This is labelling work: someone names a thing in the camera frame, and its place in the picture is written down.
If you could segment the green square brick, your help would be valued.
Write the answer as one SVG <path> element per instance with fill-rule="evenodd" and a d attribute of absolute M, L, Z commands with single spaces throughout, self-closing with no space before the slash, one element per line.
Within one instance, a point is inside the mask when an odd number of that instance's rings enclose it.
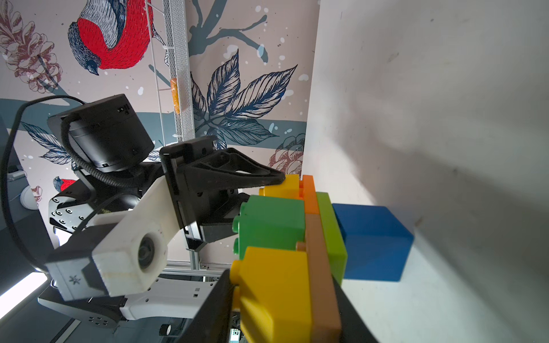
<path fill-rule="evenodd" d="M 234 253 L 243 260 L 248 247 L 294 251 L 305 241 L 305 203 L 277 197 L 252 195 L 233 219 L 237 234 Z"/>

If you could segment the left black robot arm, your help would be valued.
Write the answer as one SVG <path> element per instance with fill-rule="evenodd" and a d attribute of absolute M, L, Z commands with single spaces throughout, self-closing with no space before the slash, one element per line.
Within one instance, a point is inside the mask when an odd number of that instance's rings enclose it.
<path fill-rule="evenodd" d="M 51 117 L 49 127 L 77 167 L 76 183 L 50 201 L 52 224 L 70 237 L 45 262 L 20 238 L 1 160 L 1 210 L 14 243 L 50 279 L 39 303 L 95 327 L 149 317 L 194 317 L 214 282 L 163 277 L 169 243 L 200 251 L 232 235 L 246 190 L 282 184 L 285 175 L 205 136 L 154 145 L 123 94 Z"/>

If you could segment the lime green long brick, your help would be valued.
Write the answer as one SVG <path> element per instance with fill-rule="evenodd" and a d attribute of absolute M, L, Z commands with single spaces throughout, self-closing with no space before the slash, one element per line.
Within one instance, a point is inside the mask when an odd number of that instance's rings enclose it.
<path fill-rule="evenodd" d="M 323 234 L 330 264 L 330 271 L 341 285 L 347 267 L 348 253 L 329 194 L 317 193 L 317 203 L 323 225 Z"/>

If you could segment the yellow brick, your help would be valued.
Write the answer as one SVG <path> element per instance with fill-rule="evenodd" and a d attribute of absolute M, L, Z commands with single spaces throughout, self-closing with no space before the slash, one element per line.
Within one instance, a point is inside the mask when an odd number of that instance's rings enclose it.
<path fill-rule="evenodd" d="M 291 200 L 300 200 L 300 176 L 298 174 L 290 174 L 285 176 L 282 184 L 263 187 L 259 191 L 259 195 L 263 197 L 276 197 Z"/>
<path fill-rule="evenodd" d="M 233 262 L 233 307 L 249 342 L 310 342 L 313 326 L 307 255 L 249 247 Z"/>

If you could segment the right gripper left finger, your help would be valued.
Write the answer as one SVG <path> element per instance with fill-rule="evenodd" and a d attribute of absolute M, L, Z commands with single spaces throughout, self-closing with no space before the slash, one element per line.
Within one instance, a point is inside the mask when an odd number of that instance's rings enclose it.
<path fill-rule="evenodd" d="M 177 342 L 229 342 L 233 294 L 230 270 L 225 270 Z"/>

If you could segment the brown brick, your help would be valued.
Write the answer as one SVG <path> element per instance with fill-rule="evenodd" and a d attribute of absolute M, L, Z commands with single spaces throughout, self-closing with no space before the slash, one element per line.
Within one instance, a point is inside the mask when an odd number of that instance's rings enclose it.
<path fill-rule="evenodd" d="M 339 342 L 342 331 L 320 215 L 306 214 L 305 241 L 296 250 L 307 254 L 312 309 L 312 342 Z"/>

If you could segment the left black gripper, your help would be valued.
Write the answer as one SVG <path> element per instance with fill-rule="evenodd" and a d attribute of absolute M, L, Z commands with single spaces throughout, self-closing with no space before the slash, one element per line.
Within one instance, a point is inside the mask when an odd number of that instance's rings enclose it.
<path fill-rule="evenodd" d="M 234 148 L 216 151 L 216 140 L 216 136 L 205 136 L 160 150 L 177 221 L 191 252 L 234 235 L 232 222 L 250 198 L 238 189 L 285 181 L 283 172 Z"/>

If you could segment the blue square brick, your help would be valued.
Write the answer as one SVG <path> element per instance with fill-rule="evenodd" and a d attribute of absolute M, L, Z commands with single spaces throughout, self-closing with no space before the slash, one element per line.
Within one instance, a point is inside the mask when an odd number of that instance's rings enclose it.
<path fill-rule="evenodd" d="M 334 204 L 347 250 L 346 280 L 399 282 L 415 236 L 387 208 Z"/>

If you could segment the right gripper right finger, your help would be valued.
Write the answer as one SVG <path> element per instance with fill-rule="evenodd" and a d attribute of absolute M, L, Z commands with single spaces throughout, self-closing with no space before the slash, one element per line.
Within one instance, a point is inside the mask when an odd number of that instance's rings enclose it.
<path fill-rule="evenodd" d="M 339 342 L 378 343 L 335 278 L 333 284 L 342 325 Z"/>

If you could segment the orange brick front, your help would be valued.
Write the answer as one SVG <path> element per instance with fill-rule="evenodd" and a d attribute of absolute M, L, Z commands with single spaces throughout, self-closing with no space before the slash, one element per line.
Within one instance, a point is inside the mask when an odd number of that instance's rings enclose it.
<path fill-rule="evenodd" d="M 304 201 L 306 214 L 320 214 L 313 176 L 303 175 L 300 181 L 300 198 Z"/>

